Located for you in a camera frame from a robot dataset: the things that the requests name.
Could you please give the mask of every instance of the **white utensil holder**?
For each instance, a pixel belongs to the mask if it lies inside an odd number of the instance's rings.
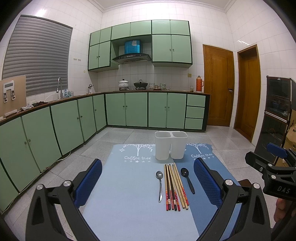
[[[166,160],[169,154],[173,159],[184,156],[188,135],[184,131],[155,132],[155,158]]]

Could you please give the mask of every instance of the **black spoon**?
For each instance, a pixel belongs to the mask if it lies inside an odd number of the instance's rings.
[[[189,179],[189,177],[188,177],[188,175],[189,175],[189,171],[186,169],[186,168],[181,168],[181,175],[183,176],[183,177],[185,177],[185,178],[187,178],[187,182],[188,182],[188,185],[189,185],[189,187],[190,187],[190,190],[191,190],[191,192],[193,193],[193,194],[195,194],[195,191],[194,191],[194,187],[193,187],[193,185],[192,185],[192,183],[191,183],[191,181],[190,181],[190,179]]]

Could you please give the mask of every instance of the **wooden chopstick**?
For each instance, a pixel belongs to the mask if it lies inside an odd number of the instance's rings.
[[[174,201],[174,210],[177,211],[177,202],[176,202],[176,197],[175,197],[175,194],[174,194],[174,186],[173,186],[173,178],[172,178],[172,175],[170,173],[170,168],[169,168],[169,165],[167,165],[168,167],[168,176],[170,178],[170,188],[172,190],[172,200]]]
[[[173,189],[174,189],[175,199],[176,199],[176,203],[177,203],[177,208],[178,208],[178,211],[180,211],[180,205],[179,205],[178,196],[177,196],[177,193],[176,193],[176,187],[177,187],[177,185],[176,185],[174,174],[172,172],[172,167],[171,167],[170,164],[169,164],[169,168],[170,168],[170,175],[172,177],[172,183],[173,183]]]
[[[189,206],[189,202],[188,202],[188,200],[187,200],[187,196],[186,196],[186,193],[185,193],[185,190],[184,190],[183,183],[182,183],[182,181],[181,181],[181,178],[180,178],[179,172],[178,172],[178,170],[177,170],[176,163],[174,163],[173,166],[175,166],[175,173],[177,173],[177,176],[178,176],[178,179],[179,179],[179,182],[180,182],[180,185],[181,185],[182,191],[183,191],[184,200],[186,201],[186,204]]]
[[[168,170],[167,170],[167,165],[165,165],[165,173],[167,176],[167,189],[168,189],[168,209],[170,210],[170,203],[171,203],[171,195],[170,195],[170,180],[169,180],[169,176],[168,176]]]
[[[172,207],[172,210],[174,210],[175,208],[175,197],[173,196],[173,193],[172,193],[172,183],[171,183],[171,178],[170,178],[170,172],[169,172],[169,168],[168,168],[168,165],[167,165],[167,172],[168,172],[168,187],[169,187],[169,190],[170,190],[170,203],[171,203],[171,207]]]
[[[173,181],[175,183],[175,187],[177,189],[177,192],[178,192],[178,195],[179,195],[179,198],[180,198],[180,202],[181,202],[182,208],[185,208],[185,206],[186,206],[186,209],[188,209],[188,206],[185,205],[186,203],[184,202],[183,197],[182,197],[183,192],[181,191],[181,188],[180,188],[179,183],[177,181],[175,172],[173,171],[173,168],[171,167],[171,165],[170,165],[170,171],[171,171],[172,176],[173,176]]]
[[[164,169],[165,169],[165,206],[166,206],[166,210],[168,211],[168,186],[167,186],[167,173],[166,173],[166,167],[164,165]]]

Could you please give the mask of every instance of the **cutting board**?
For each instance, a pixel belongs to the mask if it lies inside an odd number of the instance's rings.
[[[12,100],[10,96],[10,90],[6,92],[7,102],[4,103],[3,100],[3,84],[14,80],[15,82],[15,99]],[[4,117],[5,113],[8,113],[13,110],[20,110],[21,107],[27,105],[26,101],[26,76],[16,76],[7,79],[3,79],[0,81],[0,116]]]

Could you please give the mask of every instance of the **metal spoon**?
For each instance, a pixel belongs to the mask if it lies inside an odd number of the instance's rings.
[[[158,202],[161,202],[161,199],[163,198],[163,188],[162,188],[162,185],[161,185],[161,179],[163,177],[163,173],[161,171],[157,171],[156,172],[156,177],[159,179],[159,182],[160,182]]]
[[[191,181],[190,181],[190,179],[189,179],[189,177],[188,177],[188,175],[189,175],[189,171],[186,169],[186,168],[181,168],[181,175],[183,176],[183,177],[185,177],[185,178],[187,178],[187,182],[188,182],[188,185],[189,185],[189,187],[190,187],[190,190],[191,190],[191,192],[193,193],[193,194],[195,194],[195,191],[194,191],[194,187],[193,187],[193,185],[192,185],[192,183],[191,183]]]

